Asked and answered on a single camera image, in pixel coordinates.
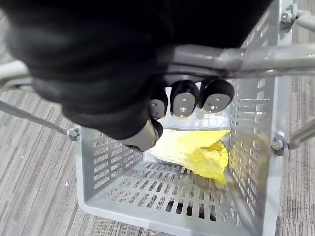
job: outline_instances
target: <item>yellow cloth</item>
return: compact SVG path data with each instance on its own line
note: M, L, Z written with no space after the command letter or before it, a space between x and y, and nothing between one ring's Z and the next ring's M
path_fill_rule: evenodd
M224 170L228 153L220 138L229 133L220 131L175 131L165 129L157 144L149 150L154 157L177 163L205 178L225 184Z

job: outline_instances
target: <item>screw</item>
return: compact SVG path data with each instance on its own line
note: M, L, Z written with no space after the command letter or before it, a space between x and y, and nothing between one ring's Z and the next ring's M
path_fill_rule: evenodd
M276 150L279 151L284 147L284 143L282 140L276 140L271 144L271 147Z
M292 20L292 13L290 11L285 11L281 15L281 21L285 23L289 23Z
M78 140L79 133L77 129L69 129L68 130L68 137L70 138L71 141L77 141Z

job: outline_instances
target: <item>gray plastic basket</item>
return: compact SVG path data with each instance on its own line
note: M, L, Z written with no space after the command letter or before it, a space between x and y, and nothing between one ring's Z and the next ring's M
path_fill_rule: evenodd
M243 46L290 44L291 32L279 35L280 12L290 4L275 1ZM291 80L231 82L236 95L222 114L196 110L190 119L176 120L168 113L162 121L166 128L230 129L226 186L79 127L75 148L80 207L178 236L274 235L284 157L275 156L270 143L277 133L287 135Z

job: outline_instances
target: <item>gray carpet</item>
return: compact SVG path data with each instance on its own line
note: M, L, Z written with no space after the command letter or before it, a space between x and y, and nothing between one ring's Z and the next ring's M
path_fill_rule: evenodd
M315 13L313 0L297 1ZM5 18L0 19L3 42ZM296 43L315 42L315 35L295 28ZM0 62L12 58L0 48ZM35 94L11 91L0 100L41 118L71 127L56 104ZM290 131L315 118L315 79L292 82ZM315 139L285 160L277 236L315 235ZM0 235L3 236L148 236L147 229L84 213L76 198L75 160L65 136L0 112Z

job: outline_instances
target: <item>gray metal rod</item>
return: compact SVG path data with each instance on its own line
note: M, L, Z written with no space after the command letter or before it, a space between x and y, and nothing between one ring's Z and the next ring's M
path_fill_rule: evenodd
M67 130L65 129L62 129L60 128L59 126L49 122L49 121L46 121L42 118L39 118L37 116L34 116L33 114L31 113L28 113L26 111L23 111L19 108L16 108L10 104L7 104L5 102L2 102L0 101L0 110L4 111L4 112L7 112L11 115L14 115L14 116L17 116L17 117L20 117L20 118L23 118L23 119L28 119L29 121L33 121L37 124L41 124L43 126L46 126L50 129L53 129L61 134L64 134L64 135L67 135Z
M298 129L291 135L290 143L288 143L288 149L297 149L302 142L313 137L315 137L315 119L304 125L302 128Z

